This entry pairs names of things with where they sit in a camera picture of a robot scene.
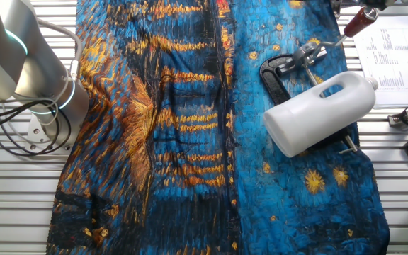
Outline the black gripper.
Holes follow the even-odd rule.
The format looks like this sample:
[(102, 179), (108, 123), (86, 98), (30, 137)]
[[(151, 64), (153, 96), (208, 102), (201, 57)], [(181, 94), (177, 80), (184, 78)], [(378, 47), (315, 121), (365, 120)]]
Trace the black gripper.
[(387, 7), (393, 5), (396, 0), (361, 0), (361, 4), (364, 6), (369, 6), (371, 8), (379, 9), (380, 11), (385, 10)]

